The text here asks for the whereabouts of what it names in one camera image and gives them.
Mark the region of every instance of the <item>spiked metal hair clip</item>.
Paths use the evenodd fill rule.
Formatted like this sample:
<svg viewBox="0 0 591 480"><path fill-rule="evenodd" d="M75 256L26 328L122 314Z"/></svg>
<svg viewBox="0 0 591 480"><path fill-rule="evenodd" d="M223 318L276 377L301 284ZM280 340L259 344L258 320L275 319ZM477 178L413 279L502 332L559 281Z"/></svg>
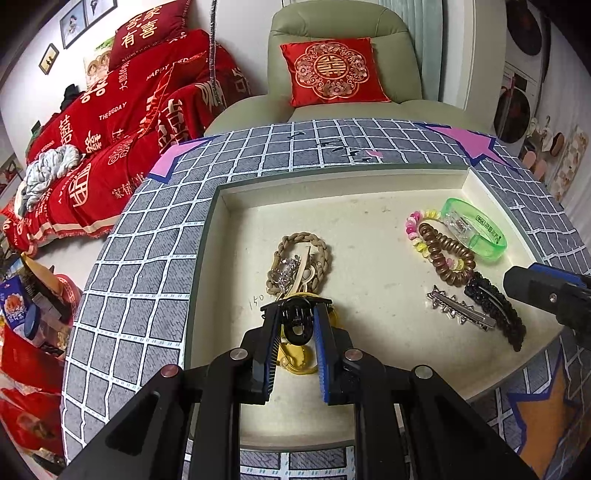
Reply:
<svg viewBox="0 0 591 480"><path fill-rule="evenodd" d="M459 303L455 295L448 297L444 290L439 290L436 285L433 290L427 293L427 298L433 301L433 309L441 306L441 312L447 313L451 318L457 316L457 322L464 325L466 322L473 323L487 332L496 326L493 318L487 314L474 311L474 305L467 305L465 301Z"/></svg>

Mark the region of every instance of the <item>green bracelet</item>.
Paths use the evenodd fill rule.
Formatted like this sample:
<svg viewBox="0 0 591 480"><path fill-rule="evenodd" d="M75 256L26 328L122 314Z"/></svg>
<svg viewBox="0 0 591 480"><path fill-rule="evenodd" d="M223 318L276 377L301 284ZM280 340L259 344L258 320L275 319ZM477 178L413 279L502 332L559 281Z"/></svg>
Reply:
<svg viewBox="0 0 591 480"><path fill-rule="evenodd" d="M447 199L441 221L456 238L476 255L495 261L507 248L507 240L495 222L469 203Z"/></svg>

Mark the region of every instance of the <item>orange star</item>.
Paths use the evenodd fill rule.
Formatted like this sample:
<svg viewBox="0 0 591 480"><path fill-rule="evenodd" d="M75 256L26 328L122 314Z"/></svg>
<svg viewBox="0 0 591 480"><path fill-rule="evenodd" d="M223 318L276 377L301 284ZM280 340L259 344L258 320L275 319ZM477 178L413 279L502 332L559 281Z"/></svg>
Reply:
<svg viewBox="0 0 591 480"><path fill-rule="evenodd" d="M558 442L577 416L579 406L566 398L568 381L563 355L550 386L539 394L511 394L507 397L524 439L519 456L542 478L556 452Z"/></svg>

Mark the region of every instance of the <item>grid pattern tablecloth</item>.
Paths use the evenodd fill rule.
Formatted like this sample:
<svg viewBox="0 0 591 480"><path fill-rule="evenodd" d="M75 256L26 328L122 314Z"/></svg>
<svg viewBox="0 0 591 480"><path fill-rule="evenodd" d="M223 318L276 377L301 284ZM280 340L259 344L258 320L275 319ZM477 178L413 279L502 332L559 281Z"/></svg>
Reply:
<svg viewBox="0 0 591 480"><path fill-rule="evenodd" d="M589 273L591 258L561 206L504 147L496 152L519 173L489 160L476 170L513 213L546 263ZM63 433L69 460L158 369L183 364L186 317L203 225L218 185L307 168L364 163L465 166L454 140L420 124L392 120L328 120L231 132L187 153L171 181L145 181L109 235L84 291L67 352ZM546 478L573 462L591 405L591 353L570 331L474 403L476 411L517 450L521 429L507 392L550 385L563 355L568 396L583 414L560 442ZM352 447L307 453L242 452L252 480L354 477ZM186 467L190 455L186 455Z"/></svg>

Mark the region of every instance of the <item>green armchair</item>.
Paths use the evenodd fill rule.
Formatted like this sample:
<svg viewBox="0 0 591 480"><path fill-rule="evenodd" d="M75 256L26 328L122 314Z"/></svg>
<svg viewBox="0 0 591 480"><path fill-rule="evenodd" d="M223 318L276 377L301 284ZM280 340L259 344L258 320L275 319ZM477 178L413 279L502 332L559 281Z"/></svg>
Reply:
<svg viewBox="0 0 591 480"><path fill-rule="evenodd" d="M380 83L391 102L331 103L293 108L291 76L280 49L285 43L370 37ZM205 132L215 135L269 124L335 118L391 118L487 131L446 103L423 100L421 77L408 28L392 10L353 0L288 5L273 17L268 44L267 95L235 103Z"/></svg>

